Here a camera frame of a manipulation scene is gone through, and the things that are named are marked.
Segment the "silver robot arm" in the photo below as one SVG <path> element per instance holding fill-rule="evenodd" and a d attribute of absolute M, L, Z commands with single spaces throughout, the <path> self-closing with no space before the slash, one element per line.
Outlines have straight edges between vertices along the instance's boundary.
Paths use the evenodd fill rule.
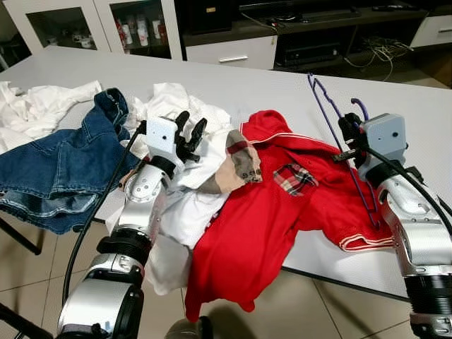
<path fill-rule="evenodd" d="M 165 189 L 174 173 L 183 170 L 194 155 L 207 121 L 194 127 L 191 140 L 180 136 L 188 112 L 175 121 L 147 121 L 146 139 L 150 162 L 142 162 L 125 186 L 126 203 L 109 237 L 97 245 L 97 255 L 84 279 L 67 299 L 58 323 L 58 339 L 138 336 L 144 265 L 159 231 Z"/>
<path fill-rule="evenodd" d="M 354 158 L 360 179 L 376 189 L 412 304 L 414 334 L 452 338 L 451 226 L 439 198 L 422 185 L 417 170 L 402 167 L 407 148 L 404 119 L 383 114 L 361 122 L 351 113 L 339 125 L 351 151 L 336 160 Z"/>

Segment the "tile floor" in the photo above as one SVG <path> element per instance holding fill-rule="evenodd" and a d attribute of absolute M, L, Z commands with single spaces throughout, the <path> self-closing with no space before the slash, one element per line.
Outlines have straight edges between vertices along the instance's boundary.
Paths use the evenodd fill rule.
<path fill-rule="evenodd" d="M 400 79 L 412 85 L 446 88 L 419 71 L 399 74 L 393 81 L 402 82 Z M 42 242 L 42 254 L 35 256 L 0 231 L 0 302 L 55 334 L 64 271 L 76 235 L 56 236 L 3 213 L 0 216 L 28 239 Z M 74 266 L 73 284 L 83 276 L 106 233 L 104 225 L 93 223 Z M 143 289 L 145 321 L 139 338 L 163 338 L 184 316 L 184 291 L 159 297 L 148 283 Z M 248 314 L 225 300 L 206 304 L 201 312 L 209 315 L 220 339 L 414 339 L 409 311 L 404 302 L 281 272 L 256 300 L 255 312 Z M 12 339 L 15 334 L 0 322 L 0 339 Z"/>

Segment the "shirt pocket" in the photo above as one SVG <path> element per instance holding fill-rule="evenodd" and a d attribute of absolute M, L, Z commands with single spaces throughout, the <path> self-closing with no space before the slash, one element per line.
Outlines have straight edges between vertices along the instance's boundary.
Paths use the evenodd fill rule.
<path fill-rule="evenodd" d="M 297 163 L 283 165 L 273 172 L 273 179 L 291 196 L 303 196 L 319 185 L 316 178 Z"/>

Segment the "blue jeans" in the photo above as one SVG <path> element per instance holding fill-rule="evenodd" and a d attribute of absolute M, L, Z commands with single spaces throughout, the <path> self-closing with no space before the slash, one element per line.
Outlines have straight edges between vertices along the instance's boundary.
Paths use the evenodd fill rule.
<path fill-rule="evenodd" d="M 129 138 L 129 110 L 116 88 L 97 94 L 77 130 L 60 130 L 0 155 L 0 209 L 57 234 L 84 224 Z M 115 180 L 138 163 L 127 155 Z"/>

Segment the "white stripe trim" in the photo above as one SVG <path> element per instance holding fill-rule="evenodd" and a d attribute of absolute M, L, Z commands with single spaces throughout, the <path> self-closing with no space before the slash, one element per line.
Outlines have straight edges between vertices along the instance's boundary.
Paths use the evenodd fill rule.
<path fill-rule="evenodd" d="M 342 239 L 340 241 L 339 245 L 343 244 L 344 242 L 349 242 L 349 241 L 358 240 L 358 239 L 363 239 L 368 244 L 380 244 L 382 242 L 392 241 L 392 237 L 373 240 L 373 239 L 367 239 L 364 235 L 357 233 L 357 234 L 354 234 L 354 235 L 351 235 L 349 237 Z"/>
<path fill-rule="evenodd" d="M 357 240 L 362 240 L 366 244 L 361 245 L 361 246 L 349 246 L 349 245 L 351 245 L 351 243 L 353 243 Z M 392 245 L 393 245 L 392 237 L 391 238 L 383 238 L 383 239 L 379 239 L 379 240 L 370 240 L 370 239 L 366 239 L 365 237 L 363 237 L 362 234 L 356 234 L 354 236 L 344 238 L 339 243 L 339 247 L 343 251 L 347 251 L 347 252 L 389 248 L 389 247 L 392 247 Z"/>
<path fill-rule="evenodd" d="M 243 134 L 243 125 L 244 124 L 245 124 L 244 122 L 242 122 L 240 124 L 240 133 L 242 133 L 242 134 Z M 323 141 L 321 141 L 319 139 L 315 139 L 315 138 L 312 138 L 310 136 L 303 136 L 302 134 L 290 133 L 290 132 L 280 132 L 280 133 L 272 134 L 271 136 L 269 136 L 268 138 L 263 139 L 263 140 L 252 140 L 252 141 L 249 140 L 249 142 L 250 143 L 265 143 L 266 141 L 269 141 L 269 140 L 271 140 L 273 138 L 276 138 L 277 136 L 287 136 L 287 137 L 290 137 L 290 138 L 307 139 L 307 140 L 317 141 L 319 143 L 327 145 L 328 147 L 337 148 L 337 147 L 332 146 L 332 145 L 330 145 L 328 143 L 325 143 L 325 142 L 323 142 Z"/>
<path fill-rule="evenodd" d="M 376 249 L 392 249 L 393 246 L 392 245 L 385 245 L 382 244 L 381 246 L 360 246 L 360 247 L 352 247 L 352 248 L 346 248 L 346 247 L 341 247 L 341 249 L 344 252 L 358 252 L 358 251 L 373 251 Z"/>

